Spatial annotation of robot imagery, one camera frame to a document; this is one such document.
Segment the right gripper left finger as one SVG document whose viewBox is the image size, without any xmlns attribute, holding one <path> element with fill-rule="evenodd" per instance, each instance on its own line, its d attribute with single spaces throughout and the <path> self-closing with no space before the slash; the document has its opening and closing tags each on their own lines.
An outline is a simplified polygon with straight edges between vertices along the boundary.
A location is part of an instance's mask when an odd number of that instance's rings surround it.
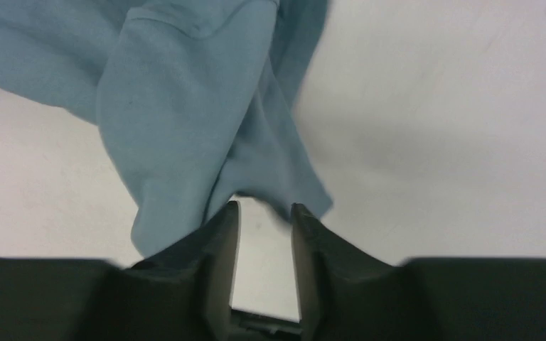
<svg viewBox="0 0 546 341">
<path fill-rule="evenodd" d="M 109 271 L 78 340 L 226 340 L 240 206 L 129 269 Z"/>
</svg>

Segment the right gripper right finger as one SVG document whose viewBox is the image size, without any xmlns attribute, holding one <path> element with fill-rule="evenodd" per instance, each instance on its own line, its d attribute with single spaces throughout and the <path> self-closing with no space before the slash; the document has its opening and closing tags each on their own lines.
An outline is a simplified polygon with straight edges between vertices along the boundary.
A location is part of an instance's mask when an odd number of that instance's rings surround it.
<svg viewBox="0 0 546 341">
<path fill-rule="evenodd" d="M 407 266 L 380 261 L 291 208 L 303 340 L 441 340 L 437 319 Z"/>
</svg>

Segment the blue-grey t shirt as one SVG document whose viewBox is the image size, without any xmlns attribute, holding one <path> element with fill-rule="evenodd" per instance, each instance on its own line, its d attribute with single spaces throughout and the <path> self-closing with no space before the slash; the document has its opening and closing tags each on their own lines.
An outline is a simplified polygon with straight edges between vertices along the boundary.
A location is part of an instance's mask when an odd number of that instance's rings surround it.
<svg viewBox="0 0 546 341">
<path fill-rule="evenodd" d="M 293 105 L 327 1 L 0 1 L 0 88 L 96 124 L 154 255 L 233 195 L 332 200 Z"/>
</svg>

